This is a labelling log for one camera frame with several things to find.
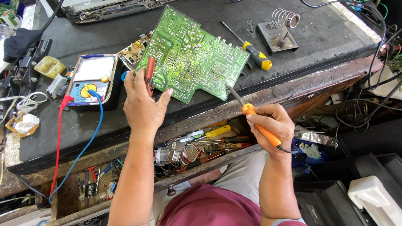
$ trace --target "green circuit board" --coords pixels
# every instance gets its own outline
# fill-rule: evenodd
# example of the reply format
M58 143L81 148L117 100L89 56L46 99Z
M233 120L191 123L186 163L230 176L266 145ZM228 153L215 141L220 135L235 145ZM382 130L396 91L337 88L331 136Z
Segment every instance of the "green circuit board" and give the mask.
M226 100L250 54L200 29L200 24L167 5L137 70L156 58L154 88L174 88L173 97L189 103L197 89Z

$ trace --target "workbench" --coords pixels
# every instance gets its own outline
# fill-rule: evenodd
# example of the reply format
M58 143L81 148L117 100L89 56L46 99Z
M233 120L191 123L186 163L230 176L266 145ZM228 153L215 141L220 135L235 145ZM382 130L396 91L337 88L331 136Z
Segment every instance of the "workbench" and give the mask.
M267 72L249 60L254 68L244 69L247 75L240 77L234 87L255 106L281 103L294 121L311 110L318 100L340 92L362 78L372 60L372 56L366 56L374 53L375 43L379 41L379 37L363 26L353 14L345 8L340 8L343 11L341 12L335 6L311 9L299 1L291 0L244 0L238 3L228 0L180 0L170 5L201 23L201 28L212 35L221 36L227 43L239 45L240 42L219 23L220 20L224 21L240 37L264 53L266 51L260 39L253 39L247 30L247 20L251 19L254 27L258 23L270 21L272 12L277 8L300 14L300 23L296 28L290 29L299 49L296 52L270 56L273 67ZM116 53L127 47L137 40L140 34L151 31L162 12L163 8L158 8L85 25L71 25L64 18L55 18L42 39L53 39L50 56L59 59L66 66L75 65L79 55ZM41 28L47 19L42 8L36 15L36 26ZM376 62L374 70L378 70L380 65ZM51 79L41 76L38 91L44 91L50 83ZM154 93L158 98L160 92ZM117 110L105 112L98 136L89 147L88 155L78 161L73 173L127 153L130 129L123 112L125 98L126 93L122 88ZM240 105L233 100L230 97L223 102L201 90L195 92L188 105L172 99L155 143L241 115ZM41 125L33 135L22 139L12 134L7 135L8 170L27 174L25 178L33 186L51 181L54 175L58 105L56 100L47 101L32 112L41 119ZM92 137L98 119L99 112L63 112L60 145L62 164L59 166L58 177L66 175L71 160L75 159ZM217 158L183 175L159 181L155 183L155 191L228 164L252 153L253 150L256 151L257 148ZM2 196L26 189L10 172L6 171L4 176L0 187ZM110 206L110 202L99 204L87 210L85 214L80 213L78 218L105 211L108 205ZM60 222L71 222L72 219L60 219Z

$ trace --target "yellow screwdriver handle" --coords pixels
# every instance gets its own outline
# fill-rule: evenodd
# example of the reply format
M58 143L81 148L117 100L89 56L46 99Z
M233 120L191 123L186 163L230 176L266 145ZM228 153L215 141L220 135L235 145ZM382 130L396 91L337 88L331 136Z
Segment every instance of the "yellow screwdriver handle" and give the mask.
M255 107L252 104L245 104L242 107L242 112L244 115L256 115ZM274 146L279 146L282 142L273 134L272 132L265 129L262 125L254 124L257 129L264 135L264 137Z
M226 132L230 131L231 129L232 128L230 127L230 125L224 125L224 126L221 126L221 127L217 128L217 129L214 129L214 130L211 130L211 131L205 133L205 136L207 137L207 139L209 139L211 137L218 136L218 135L221 135L223 133L226 133Z
M252 59L261 69L268 71L272 67L272 62L248 41L243 44L243 49L251 54Z

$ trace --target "black cloth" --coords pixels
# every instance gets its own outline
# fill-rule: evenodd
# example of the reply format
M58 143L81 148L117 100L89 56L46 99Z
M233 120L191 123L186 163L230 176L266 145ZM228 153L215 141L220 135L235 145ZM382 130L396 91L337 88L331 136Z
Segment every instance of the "black cloth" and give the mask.
M16 35L4 40L4 58L3 61L13 63L18 55L24 50L25 46L39 33L39 30L28 30L18 28ZM36 46L38 41L34 41L31 47Z

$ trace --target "white pants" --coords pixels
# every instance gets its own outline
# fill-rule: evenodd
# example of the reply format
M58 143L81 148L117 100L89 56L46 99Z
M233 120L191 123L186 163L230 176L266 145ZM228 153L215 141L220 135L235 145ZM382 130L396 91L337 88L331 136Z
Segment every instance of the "white pants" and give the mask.
M258 184L260 183L267 156L268 153L262 150L229 164L228 168L222 174L222 177L213 185L234 191L249 198L257 205L260 205L258 199ZM155 222L160 220L168 203L190 187L188 181L185 181L173 187L176 190L174 196L167 196L167 189L155 193L152 203L151 219L154 218Z

